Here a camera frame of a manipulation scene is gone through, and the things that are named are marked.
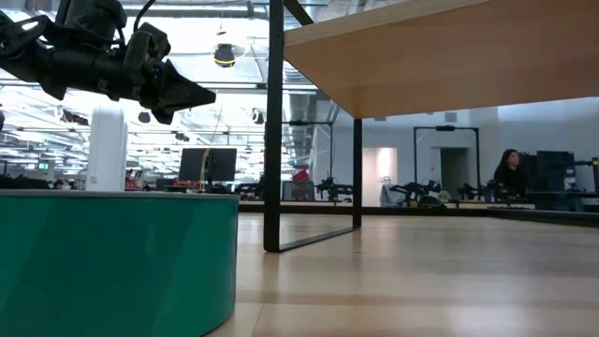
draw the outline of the wooden floor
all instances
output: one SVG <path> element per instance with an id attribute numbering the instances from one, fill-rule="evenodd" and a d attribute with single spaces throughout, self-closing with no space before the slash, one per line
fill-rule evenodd
<path id="1" fill-rule="evenodd" d="M 284 215 L 282 242 L 351 218 Z M 236 314 L 215 336 L 599 336 L 599 231 L 490 218 L 364 217 L 282 255 L 240 219 Z"/>

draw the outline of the woman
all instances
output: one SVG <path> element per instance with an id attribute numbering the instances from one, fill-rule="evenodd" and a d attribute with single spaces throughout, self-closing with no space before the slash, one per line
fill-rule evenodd
<path id="1" fill-rule="evenodd" d="M 518 151 L 514 149 L 505 150 L 502 161 L 495 169 L 494 180 L 499 187 L 499 192 L 502 194 L 516 198 L 525 196 L 528 181 L 524 169 L 520 166 Z"/>

